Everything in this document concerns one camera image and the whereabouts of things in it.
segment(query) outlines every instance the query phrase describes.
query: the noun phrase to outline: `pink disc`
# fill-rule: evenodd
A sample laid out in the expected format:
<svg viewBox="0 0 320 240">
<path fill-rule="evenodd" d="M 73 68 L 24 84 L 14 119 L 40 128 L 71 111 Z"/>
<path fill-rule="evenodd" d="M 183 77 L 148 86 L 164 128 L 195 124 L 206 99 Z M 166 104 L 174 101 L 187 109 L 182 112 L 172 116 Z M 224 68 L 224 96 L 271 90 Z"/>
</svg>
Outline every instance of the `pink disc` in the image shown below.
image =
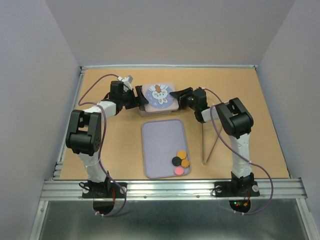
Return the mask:
<svg viewBox="0 0 320 240">
<path fill-rule="evenodd" d="M 181 166 L 178 166 L 178 167 L 176 167 L 176 168 L 174 169 L 174 173 L 177 174 L 177 175 L 182 175 L 182 174 L 184 174 L 184 172 L 185 172 L 185 170 L 184 170 L 184 168 L 181 167 Z"/>
</svg>

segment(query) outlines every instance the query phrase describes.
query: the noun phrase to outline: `cartoon rabbit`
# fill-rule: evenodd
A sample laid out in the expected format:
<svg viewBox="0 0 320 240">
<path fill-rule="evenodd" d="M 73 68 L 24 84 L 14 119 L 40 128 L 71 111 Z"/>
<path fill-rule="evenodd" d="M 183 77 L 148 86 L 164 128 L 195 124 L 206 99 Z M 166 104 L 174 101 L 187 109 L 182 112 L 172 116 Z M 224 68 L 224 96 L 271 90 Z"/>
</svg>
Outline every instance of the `cartoon rabbit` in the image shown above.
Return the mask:
<svg viewBox="0 0 320 240">
<path fill-rule="evenodd" d="M 152 92 L 152 97 L 157 99 L 159 101 L 159 104 L 167 103 L 168 100 L 166 99 L 166 96 L 168 96 L 167 91 L 168 86 L 164 84 L 156 84 L 151 87 L 149 87 L 149 90 Z"/>
</svg>

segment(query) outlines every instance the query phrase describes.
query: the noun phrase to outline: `purple tray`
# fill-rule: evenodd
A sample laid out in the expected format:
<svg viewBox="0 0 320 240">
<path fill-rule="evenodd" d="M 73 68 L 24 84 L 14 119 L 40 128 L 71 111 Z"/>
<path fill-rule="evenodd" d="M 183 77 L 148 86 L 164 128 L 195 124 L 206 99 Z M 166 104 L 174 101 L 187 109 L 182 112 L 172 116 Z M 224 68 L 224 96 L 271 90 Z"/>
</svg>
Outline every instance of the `purple tray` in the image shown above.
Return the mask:
<svg viewBox="0 0 320 240">
<path fill-rule="evenodd" d="M 150 179 L 174 177 L 172 158 L 183 150 L 190 161 L 184 125 L 179 119 L 147 121 L 142 125 L 145 175 Z M 183 175 L 190 172 L 184 168 Z"/>
</svg>

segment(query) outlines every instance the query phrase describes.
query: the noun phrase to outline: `table top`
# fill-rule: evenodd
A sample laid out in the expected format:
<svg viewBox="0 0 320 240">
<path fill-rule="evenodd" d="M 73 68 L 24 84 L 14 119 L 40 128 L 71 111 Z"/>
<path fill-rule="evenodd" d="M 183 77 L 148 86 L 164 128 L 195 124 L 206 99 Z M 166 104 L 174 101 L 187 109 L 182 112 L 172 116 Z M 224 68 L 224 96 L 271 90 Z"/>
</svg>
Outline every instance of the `table top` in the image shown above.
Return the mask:
<svg viewBox="0 0 320 240">
<path fill-rule="evenodd" d="M 227 102 L 238 97 L 251 113 L 254 125 L 250 134 L 249 151 L 253 163 L 262 165 L 273 178 L 288 178 L 289 173 L 271 120 L 268 107 L 262 93 L 256 71 L 252 68 L 168 68 L 168 69 L 88 69 L 85 72 L 78 98 L 101 76 L 116 74 L 122 77 L 133 76 L 132 86 L 173 82 L 175 90 L 188 87 L 206 87 L 216 92 Z M 83 101 L 99 102 L 110 90 L 110 82 L 116 80 L 110 76 L 101 80 L 87 94 Z M 218 100 L 207 93 L 210 106 Z M 102 149 L 101 160 L 114 179 L 145 180 L 142 124 L 148 121 L 180 119 L 184 125 L 191 171 L 187 175 L 161 179 L 229 179 L 232 170 L 232 153 L 218 139 L 210 122 L 201 124 L 191 109 L 174 111 L 170 115 L 141 117 L 138 108 L 122 109 L 107 119 L 107 131 Z M 230 143 L 227 134 L 222 137 Z M 257 167 L 252 167 L 255 178 L 267 178 Z M 64 162 L 60 174 L 61 180 L 84 180 L 87 173 L 80 158 L 71 149 L 65 150 Z"/>
</svg>

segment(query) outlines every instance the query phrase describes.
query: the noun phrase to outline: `wall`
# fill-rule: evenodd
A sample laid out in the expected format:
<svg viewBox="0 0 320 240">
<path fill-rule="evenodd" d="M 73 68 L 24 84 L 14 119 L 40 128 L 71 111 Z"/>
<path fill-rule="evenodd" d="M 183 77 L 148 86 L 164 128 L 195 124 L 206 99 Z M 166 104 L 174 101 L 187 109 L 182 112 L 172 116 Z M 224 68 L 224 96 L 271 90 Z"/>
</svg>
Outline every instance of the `wall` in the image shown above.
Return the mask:
<svg viewBox="0 0 320 240">
<path fill-rule="evenodd" d="M 258 64 L 295 0 L 46 0 L 81 66 Z"/>
<path fill-rule="evenodd" d="M 52 175 L 79 67 L 43 0 L 0 7 L 0 239 L 24 240 Z"/>
<path fill-rule="evenodd" d="M 320 229 L 320 1 L 297 0 L 258 67 L 293 177 L 301 177 Z"/>
</svg>

